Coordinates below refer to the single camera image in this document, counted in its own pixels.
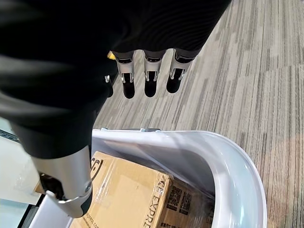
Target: gray carpet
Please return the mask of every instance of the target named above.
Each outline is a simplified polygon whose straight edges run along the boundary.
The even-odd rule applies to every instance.
[[[166,91],[172,50],[154,98],[144,95],[136,53],[135,96],[120,79],[95,128],[208,130],[239,144],[261,175],[274,227],[304,227],[304,2],[234,0],[183,79]]]

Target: black sleeve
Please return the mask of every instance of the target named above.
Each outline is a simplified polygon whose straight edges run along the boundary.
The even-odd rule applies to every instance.
[[[125,35],[103,1],[0,0],[0,116],[25,150],[62,157],[91,143]]]

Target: black fabric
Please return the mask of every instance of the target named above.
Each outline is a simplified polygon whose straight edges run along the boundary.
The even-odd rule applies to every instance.
[[[0,0],[0,116],[30,155],[74,153],[109,96],[109,50],[198,50],[229,2]]]

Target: yellow part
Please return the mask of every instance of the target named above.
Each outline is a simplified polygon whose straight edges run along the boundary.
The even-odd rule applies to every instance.
[[[108,57],[109,59],[115,60],[115,55],[113,55],[112,51],[109,51],[107,57]]]

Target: plastic wrap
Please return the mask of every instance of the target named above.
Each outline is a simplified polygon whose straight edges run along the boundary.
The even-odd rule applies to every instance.
[[[96,152],[93,199],[71,228],[206,228],[201,192],[168,173]]]
[[[20,173],[16,179],[14,189],[22,191],[26,194],[37,195],[35,188],[33,188],[33,179],[38,180],[38,174],[32,160],[29,158],[20,169]]]

